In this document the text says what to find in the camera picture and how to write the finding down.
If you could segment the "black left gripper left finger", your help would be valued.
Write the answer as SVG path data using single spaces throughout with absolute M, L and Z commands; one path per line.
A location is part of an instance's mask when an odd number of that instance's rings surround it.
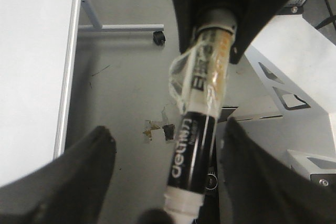
M 97 223 L 116 142 L 98 126 L 41 169 L 1 187 L 1 223 Z

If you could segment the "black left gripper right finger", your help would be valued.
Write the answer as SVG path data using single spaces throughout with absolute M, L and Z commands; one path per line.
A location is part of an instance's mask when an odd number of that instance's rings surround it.
M 335 193 L 278 161 L 233 118 L 221 149 L 233 223 L 335 223 Z

